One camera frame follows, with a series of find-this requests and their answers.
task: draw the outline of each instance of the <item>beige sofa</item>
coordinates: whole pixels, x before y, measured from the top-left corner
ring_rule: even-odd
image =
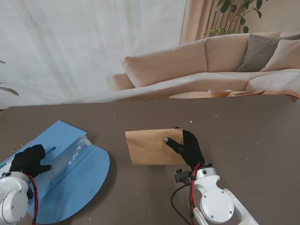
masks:
[[[257,35],[277,38],[298,33],[285,31]],[[107,94],[105,98],[110,101],[162,99],[209,89],[292,89],[300,93],[300,69],[234,72],[243,60],[248,38],[249,34],[210,37],[164,51],[126,57],[122,61],[126,73],[114,76],[120,91]]]

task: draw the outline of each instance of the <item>kraft paper envelope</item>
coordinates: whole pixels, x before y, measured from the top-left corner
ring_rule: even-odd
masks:
[[[132,164],[137,165],[183,165],[180,154],[164,142],[170,137],[183,144],[182,129],[126,131],[126,140]]]

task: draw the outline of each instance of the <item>blue folder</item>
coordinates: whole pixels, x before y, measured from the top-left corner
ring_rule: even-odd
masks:
[[[20,150],[42,144],[46,157],[41,165],[53,166],[35,178],[39,197],[37,223],[52,224],[70,217],[103,185],[109,170],[109,155],[92,145],[85,135],[86,132],[57,121]],[[29,201],[28,207],[31,217],[33,211],[34,199]]]

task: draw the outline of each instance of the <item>sofa cushion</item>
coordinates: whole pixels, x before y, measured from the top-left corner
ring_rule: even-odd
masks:
[[[207,72],[204,40],[159,52],[126,57],[122,65],[135,87]]]
[[[256,72],[263,69],[274,54],[278,42],[281,39],[298,40],[300,34],[288,37],[262,37],[250,34],[247,51],[242,64],[236,69],[237,72]]]
[[[284,69],[257,77],[247,84],[245,90],[285,90],[300,93],[300,69]]]
[[[257,33],[257,35],[277,38],[279,32]],[[249,34],[230,34],[205,39],[208,72],[235,71],[242,63]]]
[[[274,55],[261,72],[289,68],[300,69],[300,40],[280,40]]]
[[[280,34],[280,38],[284,38],[284,37],[288,37],[288,36],[292,36],[292,35],[296,35],[296,34],[300,34],[300,31],[284,31]]]
[[[120,99],[124,100],[152,100],[166,99],[173,95],[191,91],[208,91],[209,89],[243,91],[247,83],[248,81],[228,75],[198,73],[156,83],[147,87],[118,92],[120,92]]]
[[[234,78],[240,78],[245,81],[250,81],[254,78],[259,76],[264,76],[270,73],[274,73],[275,71],[268,71],[268,72],[218,72],[218,74],[224,74],[228,76],[232,76]]]

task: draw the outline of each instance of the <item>black cable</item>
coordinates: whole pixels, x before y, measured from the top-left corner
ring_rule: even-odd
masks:
[[[194,212],[193,212],[192,205],[191,205],[191,201],[192,201],[191,193],[192,193],[192,185],[190,185],[190,187],[189,187],[189,195],[188,195],[188,198],[189,198],[189,211],[190,211],[190,217],[191,217],[191,220],[192,220],[193,217],[194,217]]]
[[[187,219],[184,218],[184,216],[176,209],[176,207],[175,207],[174,204],[173,204],[173,198],[174,198],[175,194],[176,194],[179,190],[181,190],[181,189],[183,189],[183,188],[185,188],[185,187],[187,187],[187,186],[189,186],[189,185],[190,185],[190,184],[185,184],[185,185],[181,186],[180,188],[178,188],[176,191],[174,191],[174,193],[173,193],[172,196],[171,196],[171,205],[172,205],[173,209],[177,212],[177,214],[184,220],[184,222],[186,222],[187,224],[191,225],[191,223],[190,223]]]

